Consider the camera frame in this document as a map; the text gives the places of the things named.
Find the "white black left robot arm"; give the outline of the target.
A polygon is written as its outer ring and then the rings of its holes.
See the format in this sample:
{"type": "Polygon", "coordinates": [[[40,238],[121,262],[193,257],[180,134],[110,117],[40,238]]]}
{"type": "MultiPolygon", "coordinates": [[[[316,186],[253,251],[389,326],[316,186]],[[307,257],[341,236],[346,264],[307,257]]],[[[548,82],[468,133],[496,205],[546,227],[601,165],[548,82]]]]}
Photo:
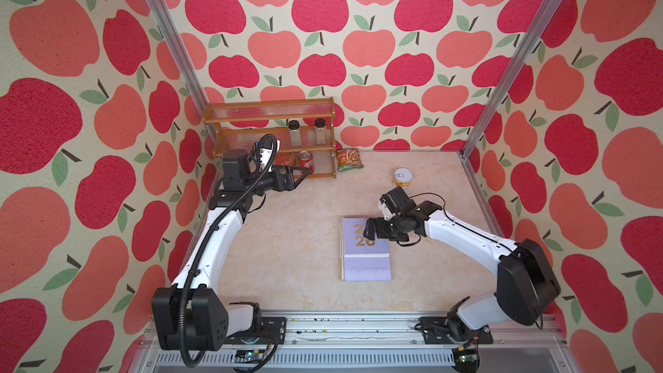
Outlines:
{"type": "Polygon", "coordinates": [[[298,188],[310,169],[278,166],[280,142],[263,135],[251,150],[231,150],[222,158],[222,176],[207,201],[208,212],[191,257],[168,288],[157,288],[151,301],[160,347],[177,351],[184,366],[197,367],[207,353],[234,339],[264,339],[266,353],[251,355],[249,371],[262,369],[276,355],[279,339],[262,325],[255,302],[225,306],[217,292],[231,245],[247,216],[256,210],[253,199],[269,191],[298,188]]]}

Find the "purple calendar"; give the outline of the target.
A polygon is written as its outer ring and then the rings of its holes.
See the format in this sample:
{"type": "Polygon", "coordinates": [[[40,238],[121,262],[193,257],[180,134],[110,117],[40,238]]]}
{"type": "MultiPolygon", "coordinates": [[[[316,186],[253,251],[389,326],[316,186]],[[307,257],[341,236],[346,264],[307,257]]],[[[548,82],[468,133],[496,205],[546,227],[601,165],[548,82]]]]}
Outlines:
{"type": "Polygon", "coordinates": [[[345,281],[391,281],[390,243],[364,238],[367,218],[345,217],[345,281]]]}

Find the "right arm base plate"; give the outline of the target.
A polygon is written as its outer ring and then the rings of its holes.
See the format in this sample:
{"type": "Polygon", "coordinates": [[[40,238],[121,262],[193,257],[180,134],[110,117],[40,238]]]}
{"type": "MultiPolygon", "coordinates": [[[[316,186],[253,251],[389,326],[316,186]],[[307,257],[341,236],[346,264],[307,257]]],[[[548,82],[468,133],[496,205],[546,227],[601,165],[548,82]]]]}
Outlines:
{"type": "Polygon", "coordinates": [[[421,317],[414,325],[426,345],[492,345],[492,333],[488,326],[479,330],[468,330],[455,321],[449,322],[446,317],[421,317]]]}

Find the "pink calendar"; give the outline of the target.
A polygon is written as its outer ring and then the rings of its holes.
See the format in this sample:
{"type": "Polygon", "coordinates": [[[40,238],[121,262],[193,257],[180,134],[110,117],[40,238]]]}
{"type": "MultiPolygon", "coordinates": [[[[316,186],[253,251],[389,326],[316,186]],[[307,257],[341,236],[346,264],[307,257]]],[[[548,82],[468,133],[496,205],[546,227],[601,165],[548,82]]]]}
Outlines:
{"type": "Polygon", "coordinates": [[[339,224],[339,256],[340,256],[340,279],[345,281],[345,221],[342,217],[339,224]]]}

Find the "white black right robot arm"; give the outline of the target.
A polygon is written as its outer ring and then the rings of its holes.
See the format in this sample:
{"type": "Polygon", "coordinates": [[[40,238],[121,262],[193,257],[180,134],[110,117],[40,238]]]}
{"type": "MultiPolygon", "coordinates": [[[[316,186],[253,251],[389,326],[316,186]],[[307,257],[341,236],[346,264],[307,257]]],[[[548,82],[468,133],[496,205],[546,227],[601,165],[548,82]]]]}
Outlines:
{"type": "Polygon", "coordinates": [[[493,290],[466,297],[446,313],[438,330],[452,343],[466,345],[483,328],[505,321],[542,328],[545,311],[561,292],[542,247],[531,239],[514,241],[484,231],[456,218],[445,206],[445,200],[416,203],[403,188],[394,188],[380,198],[383,215],[367,219],[363,236],[401,247],[412,246],[412,234],[439,241],[495,276],[493,290]]]}

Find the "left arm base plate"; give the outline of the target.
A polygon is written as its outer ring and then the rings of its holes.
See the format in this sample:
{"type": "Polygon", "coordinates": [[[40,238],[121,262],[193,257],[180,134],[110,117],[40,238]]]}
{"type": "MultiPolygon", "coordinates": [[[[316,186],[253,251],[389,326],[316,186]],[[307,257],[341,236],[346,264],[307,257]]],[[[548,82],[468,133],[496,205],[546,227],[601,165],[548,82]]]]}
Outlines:
{"type": "Polygon", "coordinates": [[[268,336],[277,340],[278,345],[285,342],[288,319],[285,317],[262,317],[261,326],[256,333],[243,333],[226,338],[224,345],[269,345],[268,336]]]}

